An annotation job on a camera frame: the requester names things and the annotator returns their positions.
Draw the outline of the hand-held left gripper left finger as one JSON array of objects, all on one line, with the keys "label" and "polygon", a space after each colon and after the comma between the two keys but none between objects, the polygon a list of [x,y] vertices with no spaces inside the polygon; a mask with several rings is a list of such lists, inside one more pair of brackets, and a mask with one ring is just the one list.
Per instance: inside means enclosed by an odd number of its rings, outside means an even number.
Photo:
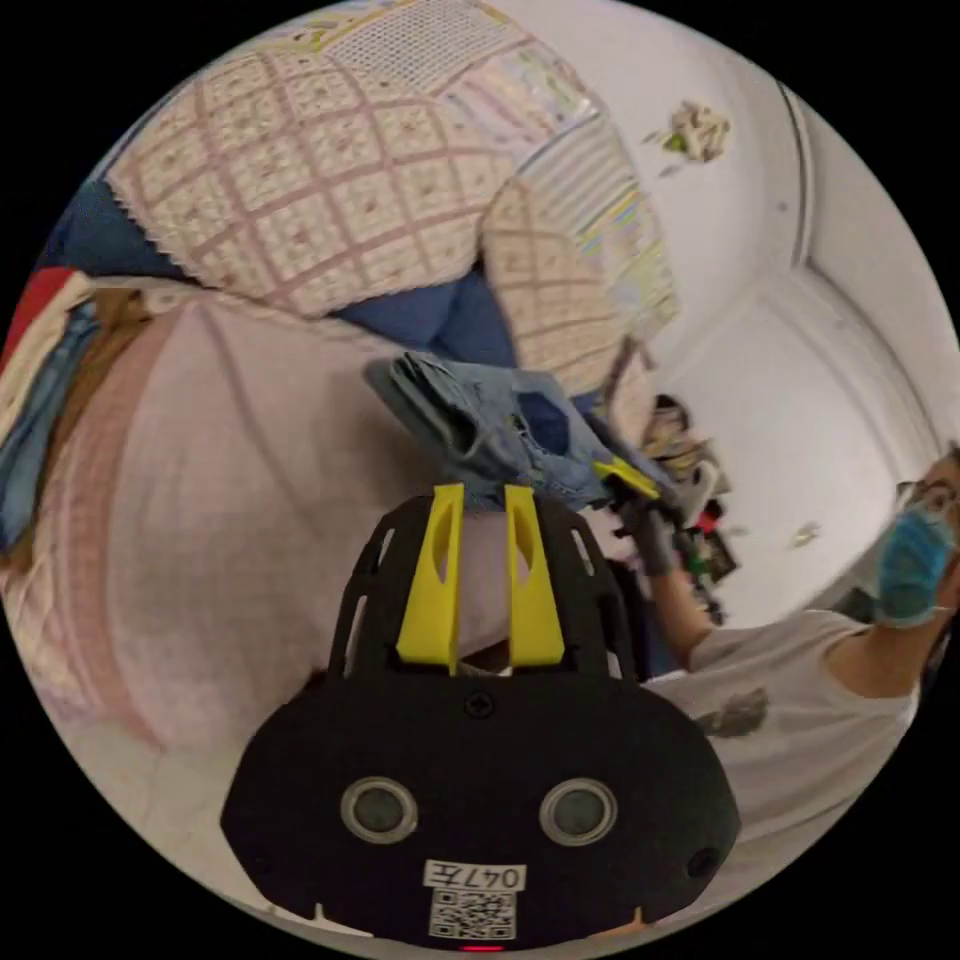
[{"label": "hand-held left gripper left finger", "polygon": [[457,671],[464,503],[461,484],[434,488],[396,643],[405,666]]}]

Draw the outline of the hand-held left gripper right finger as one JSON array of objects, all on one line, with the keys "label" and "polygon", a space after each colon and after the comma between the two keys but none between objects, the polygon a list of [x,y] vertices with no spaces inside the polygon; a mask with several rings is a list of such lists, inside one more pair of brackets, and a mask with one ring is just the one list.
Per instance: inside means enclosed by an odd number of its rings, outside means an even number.
[{"label": "hand-held left gripper right finger", "polygon": [[558,666],[565,643],[533,491],[507,486],[505,514],[509,663],[512,667]]}]

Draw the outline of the person's right hand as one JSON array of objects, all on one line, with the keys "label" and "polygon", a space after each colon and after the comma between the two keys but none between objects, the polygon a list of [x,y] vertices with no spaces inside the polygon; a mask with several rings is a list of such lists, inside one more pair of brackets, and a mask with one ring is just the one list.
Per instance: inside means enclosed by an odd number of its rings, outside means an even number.
[{"label": "person's right hand", "polygon": [[642,510],[632,534],[636,552],[647,578],[675,572],[680,560],[674,545],[674,528],[656,510]]}]

